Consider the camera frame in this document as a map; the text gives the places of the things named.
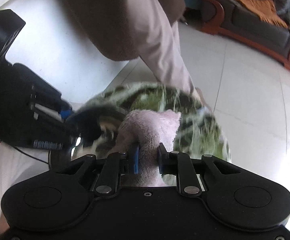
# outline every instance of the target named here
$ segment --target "orange towel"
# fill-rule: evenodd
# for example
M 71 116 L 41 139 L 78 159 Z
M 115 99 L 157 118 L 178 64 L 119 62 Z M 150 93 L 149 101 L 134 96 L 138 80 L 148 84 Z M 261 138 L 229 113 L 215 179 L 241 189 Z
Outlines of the orange towel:
M 257 14 L 261 21 L 288 29 L 287 24 L 279 18 L 273 0 L 236 0 L 251 12 Z

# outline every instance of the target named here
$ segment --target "black device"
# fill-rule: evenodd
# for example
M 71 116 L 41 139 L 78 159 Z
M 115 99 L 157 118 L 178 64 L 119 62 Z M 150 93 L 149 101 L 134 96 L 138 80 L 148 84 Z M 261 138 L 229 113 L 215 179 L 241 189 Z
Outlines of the black device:
M 11 10 L 0 11 L 0 139 L 68 155 L 78 136 L 88 143 L 101 135 L 96 113 L 67 117 L 71 106 L 59 91 L 6 61 L 24 25 Z M 160 173 L 176 175 L 177 186 L 122 187 L 122 174 L 138 173 L 138 150 L 106 160 L 83 156 L 12 186 L 1 202 L 11 229 L 0 239 L 290 240 L 290 192 L 283 186 L 211 155 L 168 153 L 161 144 Z
M 290 192 L 215 156 L 158 149 L 176 187 L 121 187 L 138 147 L 106 160 L 83 156 L 12 186 L 1 202 L 11 229 L 1 240 L 290 240 Z M 196 174 L 200 174 L 201 187 Z

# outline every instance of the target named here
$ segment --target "brown coat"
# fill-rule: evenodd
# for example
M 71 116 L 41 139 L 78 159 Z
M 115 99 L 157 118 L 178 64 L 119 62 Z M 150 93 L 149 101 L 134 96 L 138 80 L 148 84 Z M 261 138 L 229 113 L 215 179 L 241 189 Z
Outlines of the brown coat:
M 107 58 L 115 61 L 138 57 L 126 17 L 127 0 L 65 0 L 88 37 Z M 184 0 L 158 0 L 169 22 L 178 20 Z

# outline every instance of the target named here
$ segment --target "brown garment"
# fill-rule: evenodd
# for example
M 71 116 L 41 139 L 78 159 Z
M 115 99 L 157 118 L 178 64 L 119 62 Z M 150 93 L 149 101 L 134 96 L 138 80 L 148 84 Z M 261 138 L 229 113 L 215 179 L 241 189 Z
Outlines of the brown garment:
M 64 0 L 88 37 L 107 58 L 115 61 L 137 58 L 132 24 L 127 18 L 127 0 Z M 158 0 L 170 24 L 185 9 L 184 0 Z
M 257 14 L 261 21 L 288 29 L 287 24 L 276 13 L 273 0 L 236 0 L 251 12 Z

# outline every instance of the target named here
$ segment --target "sofa cushion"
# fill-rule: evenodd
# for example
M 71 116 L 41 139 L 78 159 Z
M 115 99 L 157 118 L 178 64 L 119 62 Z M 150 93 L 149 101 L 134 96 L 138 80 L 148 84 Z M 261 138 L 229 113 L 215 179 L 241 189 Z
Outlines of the sofa cushion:
M 236 6 L 232 14 L 232 23 L 264 39 L 268 39 L 280 47 L 285 47 L 289 38 L 289 30 L 263 22 L 259 17 L 247 9 Z

